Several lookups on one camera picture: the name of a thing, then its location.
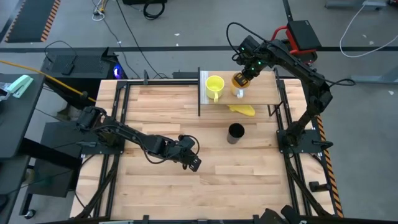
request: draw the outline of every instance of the black floor mat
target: black floor mat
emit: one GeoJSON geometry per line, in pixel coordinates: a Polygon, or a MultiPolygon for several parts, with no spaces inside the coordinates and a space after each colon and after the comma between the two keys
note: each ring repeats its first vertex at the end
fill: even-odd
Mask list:
{"type": "Polygon", "coordinates": [[[60,0],[25,0],[6,36],[7,43],[45,42],[60,0]]]}

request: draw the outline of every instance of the mug handle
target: mug handle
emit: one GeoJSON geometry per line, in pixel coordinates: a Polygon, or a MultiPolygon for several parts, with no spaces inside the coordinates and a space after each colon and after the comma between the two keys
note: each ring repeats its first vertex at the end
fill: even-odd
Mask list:
{"type": "Polygon", "coordinates": [[[239,90],[238,94],[236,95],[239,99],[243,97],[243,90],[239,90]]]}
{"type": "Polygon", "coordinates": [[[218,102],[218,93],[214,93],[214,103],[218,102]]]}

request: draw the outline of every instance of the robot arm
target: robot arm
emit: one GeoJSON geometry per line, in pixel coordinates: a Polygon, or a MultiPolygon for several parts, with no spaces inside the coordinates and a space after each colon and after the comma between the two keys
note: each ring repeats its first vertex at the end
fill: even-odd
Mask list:
{"type": "Polygon", "coordinates": [[[247,80],[257,77],[264,68],[274,65],[280,65],[308,86],[307,110],[298,121],[294,121],[287,128],[284,139],[287,145],[297,146],[305,126],[322,113],[333,98],[325,77],[291,55],[285,44],[277,39],[259,44],[249,35],[239,46],[237,57],[233,60],[238,65],[244,65],[242,75],[234,77],[242,86],[247,80]]]}
{"type": "Polygon", "coordinates": [[[102,108],[94,106],[84,108],[76,125],[83,133],[94,132],[99,137],[100,143],[108,147],[117,147],[124,139],[138,144],[148,161],[153,164],[171,160],[181,162],[184,169],[189,167],[196,172],[201,163],[197,153],[192,151],[195,142],[189,136],[180,135],[178,141],[174,141],[161,135],[144,134],[106,115],[106,111],[102,108]],[[152,162],[147,154],[161,161],[152,162]]]}

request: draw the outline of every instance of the gray concrete floor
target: gray concrete floor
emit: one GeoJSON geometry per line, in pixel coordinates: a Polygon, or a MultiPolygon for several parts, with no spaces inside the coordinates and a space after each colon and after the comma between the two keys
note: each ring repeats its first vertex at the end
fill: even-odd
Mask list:
{"type": "MultiPolygon", "coordinates": [[[[16,2],[0,1],[0,26],[5,24],[16,2]]],[[[323,5],[324,1],[290,1],[295,20],[308,19],[322,45],[337,46],[356,12],[327,10],[323,5]]],[[[105,24],[91,20],[92,9],[90,0],[62,1],[46,43],[1,42],[0,47],[45,47],[55,40],[64,40],[73,47],[117,47],[105,24]]],[[[164,15],[155,21],[145,20],[139,11],[129,6],[122,5],[122,9],[141,46],[227,45],[225,29],[232,21],[241,22],[270,38],[275,28],[287,22],[280,0],[252,0],[249,4],[243,0],[169,0],[164,15]]],[[[369,46],[370,41],[374,45],[382,45],[397,35],[397,19],[398,11],[393,8],[362,12],[347,33],[344,45],[369,46]]],[[[124,47],[135,46],[112,0],[106,8],[106,20],[124,47]]],[[[246,35],[238,27],[231,29],[231,40],[236,45],[246,35]]],[[[230,60],[232,52],[146,52],[145,55],[158,72],[166,74],[178,70],[192,72],[197,67],[204,70],[241,69],[230,60]]],[[[146,69],[150,76],[154,76],[140,53],[126,52],[126,56],[137,72],[142,74],[146,69]]],[[[44,54],[0,54],[0,59],[40,68],[44,54]]],[[[346,58],[339,52],[319,52],[315,67],[328,79],[338,80],[350,75],[382,75],[394,69],[397,61],[398,52],[376,52],[361,58],[346,58]]],[[[282,75],[288,75],[286,71],[280,71],[282,75]]],[[[0,72],[27,73],[7,65],[0,65],[0,72]]],[[[322,117],[326,137],[335,143],[330,152],[344,214],[346,217],[398,220],[397,87],[359,84],[354,87],[335,86],[332,92],[334,99],[322,117]]],[[[64,104],[59,96],[44,90],[37,107],[54,115],[64,104]]],[[[44,124],[52,121],[51,117],[35,111],[27,137],[40,141],[44,124]]],[[[38,211],[36,217],[31,220],[18,217],[24,191],[20,192],[10,223],[68,218],[73,194],[66,199],[34,197],[31,208],[38,211]]]]}

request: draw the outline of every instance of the black cup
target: black cup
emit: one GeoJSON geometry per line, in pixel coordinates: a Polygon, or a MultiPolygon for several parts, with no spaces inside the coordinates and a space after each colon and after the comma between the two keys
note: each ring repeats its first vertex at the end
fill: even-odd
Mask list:
{"type": "Polygon", "coordinates": [[[226,140],[230,144],[236,144],[243,135],[244,127],[242,126],[242,124],[234,123],[231,124],[228,128],[228,135],[226,137],[226,140]]]}

